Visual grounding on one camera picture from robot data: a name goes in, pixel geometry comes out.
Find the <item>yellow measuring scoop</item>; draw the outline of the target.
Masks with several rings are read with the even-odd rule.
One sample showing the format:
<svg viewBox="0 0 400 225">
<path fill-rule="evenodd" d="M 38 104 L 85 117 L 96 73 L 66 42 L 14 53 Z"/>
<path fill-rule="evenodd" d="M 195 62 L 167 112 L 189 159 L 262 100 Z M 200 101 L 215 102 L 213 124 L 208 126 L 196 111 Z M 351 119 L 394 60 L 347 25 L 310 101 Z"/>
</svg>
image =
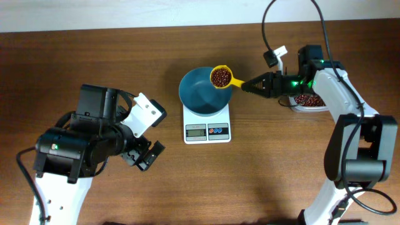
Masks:
<svg viewBox="0 0 400 225">
<path fill-rule="evenodd" d="M 214 68 L 212 69 L 211 73 L 212 73 L 215 69 L 219 69 L 219 68 L 226 68 L 227 70 L 229 70 L 229 71 L 231 72 L 231 82 L 230 82 L 227 86 L 225 86 L 225 87 L 216 87 L 216 86 L 215 86 L 215 88 L 217 88 L 217 89 L 226 89 L 226 88 L 228 88 L 228 87 L 230 87 L 230 86 L 236 86 L 236 87 L 240 88 L 240 87 L 242 86 L 242 84 L 244 84 L 244 81 L 234 78 L 233 72 L 231 71 L 231 69 L 230 69 L 227 65 L 216 66 L 216 67 L 214 67 Z"/>
</svg>

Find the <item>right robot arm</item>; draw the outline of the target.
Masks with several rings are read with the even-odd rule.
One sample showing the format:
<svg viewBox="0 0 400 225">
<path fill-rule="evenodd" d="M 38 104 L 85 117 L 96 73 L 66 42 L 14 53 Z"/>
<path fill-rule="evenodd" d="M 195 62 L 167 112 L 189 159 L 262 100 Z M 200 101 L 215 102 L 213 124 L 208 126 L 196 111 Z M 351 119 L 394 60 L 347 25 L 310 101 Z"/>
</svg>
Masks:
<svg viewBox="0 0 400 225">
<path fill-rule="evenodd" d="M 338 61 L 325 60 L 320 45 L 298 51 L 299 72 L 267 72 L 244 82 L 243 91 L 264 98 L 316 94 L 325 103 L 335 128 L 324 155 L 327 176 L 314 202 L 297 217 L 298 224 L 339 224 L 352 203 L 383 216 L 397 211 L 373 209 L 358 200 L 377 193 L 377 183 L 391 172 L 398 124 L 393 116 L 380 115 L 365 103 Z"/>
</svg>

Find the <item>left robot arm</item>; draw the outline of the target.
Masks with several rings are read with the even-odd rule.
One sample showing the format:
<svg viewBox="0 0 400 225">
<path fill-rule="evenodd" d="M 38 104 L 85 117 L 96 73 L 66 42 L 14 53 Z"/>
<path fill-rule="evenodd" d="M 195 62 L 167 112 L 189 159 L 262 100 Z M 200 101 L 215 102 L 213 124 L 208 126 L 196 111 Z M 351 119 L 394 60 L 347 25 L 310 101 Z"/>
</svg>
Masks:
<svg viewBox="0 0 400 225">
<path fill-rule="evenodd" d="M 143 93 L 83 84 L 77 109 L 36 142 L 30 224 L 76 224 L 93 179 L 113 156 L 147 171 L 165 147 L 144 133 L 166 115 Z"/>
</svg>

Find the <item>red beans in scoop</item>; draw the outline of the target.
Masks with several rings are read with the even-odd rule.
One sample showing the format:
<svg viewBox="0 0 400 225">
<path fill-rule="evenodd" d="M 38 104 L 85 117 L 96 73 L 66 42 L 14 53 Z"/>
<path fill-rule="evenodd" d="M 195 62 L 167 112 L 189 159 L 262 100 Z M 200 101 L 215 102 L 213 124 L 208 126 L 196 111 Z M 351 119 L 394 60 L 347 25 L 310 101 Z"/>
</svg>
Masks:
<svg viewBox="0 0 400 225">
<path fill-rule="evenodd" d="M 226 68 L 215 69 L 211 73 L 211 82 L 218 88 L 223 88 L 231 82 L 231 72 Z"/>
</svg>

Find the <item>white digital kitchen scale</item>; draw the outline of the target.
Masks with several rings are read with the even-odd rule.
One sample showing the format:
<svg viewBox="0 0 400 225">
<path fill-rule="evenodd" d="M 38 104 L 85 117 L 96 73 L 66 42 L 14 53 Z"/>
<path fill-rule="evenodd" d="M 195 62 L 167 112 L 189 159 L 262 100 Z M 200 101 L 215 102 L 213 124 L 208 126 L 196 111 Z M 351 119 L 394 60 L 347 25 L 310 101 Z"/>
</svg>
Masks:
<svg viewBox="0 0 400 225">
<path fill-rule="evenodd" d="M 231 141 L 229 105 L 211 116 L 194 114 L 183 107 L 183 137 L 186 144 L 216 144 Z"/>
</svg>

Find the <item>teal blue bowl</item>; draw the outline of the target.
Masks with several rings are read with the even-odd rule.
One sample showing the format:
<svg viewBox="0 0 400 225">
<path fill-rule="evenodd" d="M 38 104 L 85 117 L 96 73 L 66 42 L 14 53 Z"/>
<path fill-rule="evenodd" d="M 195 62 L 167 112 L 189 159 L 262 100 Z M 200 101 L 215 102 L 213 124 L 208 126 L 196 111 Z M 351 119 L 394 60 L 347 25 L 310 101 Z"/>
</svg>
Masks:
<svg viewBox="0 0 400 225">
<path fill-rule="evenodd" d="M 230 102 L 233 89 L 217 89 L 210 81 L 212 67 L 198 67 L 189 71 L 179 84 L 179 98 L 194 114 L 217 114 Z"/>
</svg>

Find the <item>clear plastic container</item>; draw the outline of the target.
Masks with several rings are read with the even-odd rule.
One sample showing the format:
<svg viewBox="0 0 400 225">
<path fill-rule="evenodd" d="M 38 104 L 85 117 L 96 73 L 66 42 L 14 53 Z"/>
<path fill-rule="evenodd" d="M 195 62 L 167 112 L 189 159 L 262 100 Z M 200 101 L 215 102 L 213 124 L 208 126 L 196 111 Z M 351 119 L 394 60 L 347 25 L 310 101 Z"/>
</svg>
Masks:
<svg viewBox="0 0 400 225">
<path fill-rule="evenodd" d="M 327 106 L 323 107 L 304 107 L 296 104 L 294 98 L 296 96 L 289 96 L 289 103 L 290 105 L 295 105 L 295 107 L 292 107 L 291 109 L 297 113 L 319 113 L 319 112 L 324 112 L 328 111 Z"/>
</svg>

